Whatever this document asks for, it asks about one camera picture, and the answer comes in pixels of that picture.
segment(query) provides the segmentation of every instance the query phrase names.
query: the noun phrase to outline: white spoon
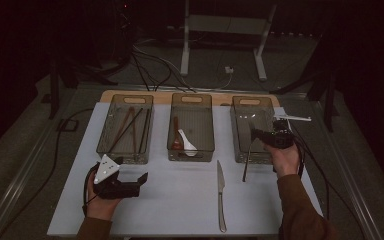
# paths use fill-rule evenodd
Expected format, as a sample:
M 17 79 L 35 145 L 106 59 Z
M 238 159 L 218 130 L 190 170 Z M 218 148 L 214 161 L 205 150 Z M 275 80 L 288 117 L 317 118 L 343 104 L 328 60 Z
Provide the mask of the white spoon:
M 185 149 L 186 155 L 188 155 L 189 157 L 195 156 L 197 153 L 196 147 L 188 141 L 188 139 L 186 138 L 185 133 L 183 132 L 182 129 L 179 129 L 179 133 L 183 138 L 183 149 Z

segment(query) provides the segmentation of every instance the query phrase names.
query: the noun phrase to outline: person's left hand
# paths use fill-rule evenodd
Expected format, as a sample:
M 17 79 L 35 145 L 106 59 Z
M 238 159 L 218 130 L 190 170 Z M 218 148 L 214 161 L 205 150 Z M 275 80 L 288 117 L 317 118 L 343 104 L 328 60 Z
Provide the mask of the person's left hand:
M 87 185 L 88 201 L 90 201 L 87 205 L 87 217 L 111 221 L 114 211 L 118 203 L 120 203 L 121 198 L 102 199 L 99 196 L 96 196 L 93 192 L 93 180 L 95 179 L 95 174 L 96 171 L 90 174 Z

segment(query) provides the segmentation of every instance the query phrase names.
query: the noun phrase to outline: floor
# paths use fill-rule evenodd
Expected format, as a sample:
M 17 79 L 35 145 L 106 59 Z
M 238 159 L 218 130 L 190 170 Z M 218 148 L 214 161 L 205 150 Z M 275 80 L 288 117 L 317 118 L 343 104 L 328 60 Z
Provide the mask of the floor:
M 161 60 L 154 57 L 149 60 L 141 53 L 163 58 L 164 62 L 179 68 L 181 43 L 145 39 L 135 44 L 139 63 L 132 60 L 122 71 L 109 77 L 118 85 L 103 86 L 85 76 L 79 77 L 77 89 L 61 85 L 61 108 L 54 120 L 48 119 L 49 104 L 41 103 L 49 93 L 49 77 L 39 81 L 37 99 L 0 140 L 0 239 L 62 239 L 47 236 L 47 228 L 87 128 L 91 115 L 88 109 L 94 107 L 105 90 L 144 90 L 146 85 L 152 90 L 170 74 L 158 90 L 188 91 L 184 86 L 189 85 L 197 91 L 265 93 L 297 80 L 316 45 L 317 41 L 309 38 L 270 36 L 263 53 L 268 81 L 261 82 L 256 77 L 252 47 L 232 50 L 214 46 L 211 41 L 192 44 L 189 75 L 182 78 L 174 67 L 169 71 Z M 145 80 L 138 72 L 138 64 L 147 70 L 142 72 Z M 233 67 L 233 74 L 226 74 L 225 66 Z M 289 115 L 314 119 L 311 124 L 296 121 L 294 125 L 317 160 L 307 159 L 306 167 L 323 212 L 325 216 L 329 213 L 340 239 L 384 239 L 384 175 L 341 93 L 335 95 L 337 114 L 332 120 L 334 132 L 330 133 L 321 121 L 323 99 L 310 102 L 305 98 L 309 87 L 307 84 L 277 97 Z M 74 117 L 79 121 L 77 130 L 59 135 L 56 130 L 60 119 L 79 111 L 84 112 Z M 329 209 L 325 182 L 318 166 L 337 191 L 330 189 Z

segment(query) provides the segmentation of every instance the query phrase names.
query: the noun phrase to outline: transparent container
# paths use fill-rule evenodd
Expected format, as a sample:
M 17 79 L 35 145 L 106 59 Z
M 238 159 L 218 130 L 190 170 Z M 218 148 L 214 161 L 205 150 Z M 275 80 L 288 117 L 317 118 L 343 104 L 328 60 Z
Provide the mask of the transparent container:
M 250 123 L 256 129 L 273 132 L 274 109 L 268 97 L 235 96 L 232 99 L 230 115 L 232 120 L 235 161 L 246 162 L 250 150 L 249 163 L 271 164 L 270 153 L 257 138 L 251 142 Z
M 124 164 L 148 163 L 153 96 L 113 96 L 96 152 Z
M 196 151 L 185 151 L 173 146 L 175 139 L 183 148 L 185 146 L 182 136 L 178 134 L 178 129 L 183 130 L 187 140 L 197 149 Z M 211 162 L 214 153 L 211 95 L 173 94 L 167 150 L 168 159 L 171 161 Z

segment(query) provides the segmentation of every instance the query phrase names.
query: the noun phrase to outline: human hand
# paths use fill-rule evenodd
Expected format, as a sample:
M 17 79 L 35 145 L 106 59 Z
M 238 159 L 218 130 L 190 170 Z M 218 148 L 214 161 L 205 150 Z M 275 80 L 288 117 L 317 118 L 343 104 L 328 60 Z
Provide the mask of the human hand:
M 93 180 L 96 171 L 90 174 L 87 185 L 88 205 L 87 216 L 102 220 L 111 221 L 114 211 L 121 199 L 102 199 L 93 192 Z
M 266 144 L 265 148 L 272 155 L 271 161 L 278 178 L 290 174 L 297 174 L 300 159 L 298 148 L 295 144 L 285 149 L 278 149 Z

